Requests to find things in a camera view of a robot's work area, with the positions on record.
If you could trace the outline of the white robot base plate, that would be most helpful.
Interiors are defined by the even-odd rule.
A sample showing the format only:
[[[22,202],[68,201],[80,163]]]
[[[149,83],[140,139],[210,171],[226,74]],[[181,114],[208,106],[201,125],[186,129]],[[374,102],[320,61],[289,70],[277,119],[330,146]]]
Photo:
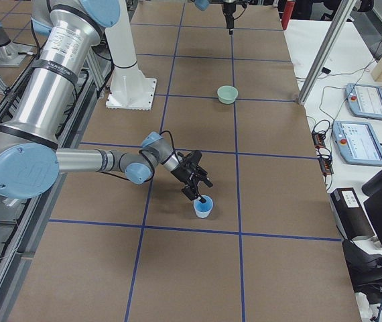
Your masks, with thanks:
[[[127,76],[114,76],[106,107],[108,109],[150,110],[156,87],[156,78],[131,79]]]

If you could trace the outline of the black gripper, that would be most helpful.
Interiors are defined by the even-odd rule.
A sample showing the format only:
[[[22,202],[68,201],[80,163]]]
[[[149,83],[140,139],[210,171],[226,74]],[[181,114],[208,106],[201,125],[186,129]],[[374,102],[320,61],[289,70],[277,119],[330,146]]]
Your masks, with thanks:
[[[184,187],[182,192],[191,201],[196,200],[199,203],[205,203],[206,199],[200,196],[198,184],[202,181],[207,187],[212,187],[212,182],[208,179],[208,173],[199,166],[202,158],[200,150],[191,151],[189,154],[183,155],[178,152],[179,165],[171,171],[171,173],[182,183]]]
[[[226,28],[228,30],[234,30],[235,28],[235,20],[237,19],[234,14],[237,10],[237,6],[240,5],[244,10],[247,8],[246,1],[223,1],[222,2],[222,13],[225,17]]]

